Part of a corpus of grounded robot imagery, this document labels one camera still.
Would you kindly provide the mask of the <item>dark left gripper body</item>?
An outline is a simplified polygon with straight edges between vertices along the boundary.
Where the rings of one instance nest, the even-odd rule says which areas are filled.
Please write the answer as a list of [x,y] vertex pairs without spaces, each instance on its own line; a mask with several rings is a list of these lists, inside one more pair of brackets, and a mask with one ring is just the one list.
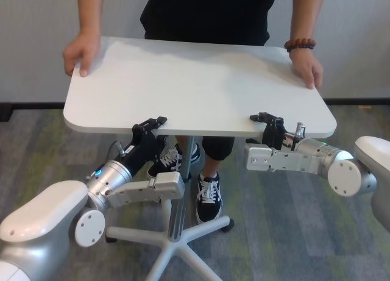
[[126,147],[128,153],[117,156],[117,162],[133,177],[149,161],[155,161],[158,157],[158,143],[151,128],[142,125],[134,125],[132,128],[132,141]]

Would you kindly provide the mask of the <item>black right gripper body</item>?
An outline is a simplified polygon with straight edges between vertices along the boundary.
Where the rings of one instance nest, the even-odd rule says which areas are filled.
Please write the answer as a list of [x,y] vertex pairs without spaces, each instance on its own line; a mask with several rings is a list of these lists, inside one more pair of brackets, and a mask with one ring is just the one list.
[[262,143],[270,148],[281,149],[285,133],[287,133],[284,127],[283,118],[266,118],[264,119],[266,128],[263,132]]

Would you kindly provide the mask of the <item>person's left hand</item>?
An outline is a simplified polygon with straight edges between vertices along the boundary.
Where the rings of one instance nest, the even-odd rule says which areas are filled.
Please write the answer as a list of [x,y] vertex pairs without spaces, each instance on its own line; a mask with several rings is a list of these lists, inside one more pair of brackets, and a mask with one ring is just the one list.
[[289,57],[305,86],[311,90],[320,89],[322,86],[323,67],[313,51],[308,48],[297,48],[289,53]]

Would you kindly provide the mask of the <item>person's right hand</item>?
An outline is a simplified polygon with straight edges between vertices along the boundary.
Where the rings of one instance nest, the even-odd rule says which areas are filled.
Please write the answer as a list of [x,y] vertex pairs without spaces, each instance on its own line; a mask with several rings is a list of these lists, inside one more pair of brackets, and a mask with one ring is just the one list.
[[95,32],[81,32],[64,49],[63,62],[65,74],[73,75],[76,65],[79,63],[79,74],[87,77],[92,63],[100,50],[100,35]]

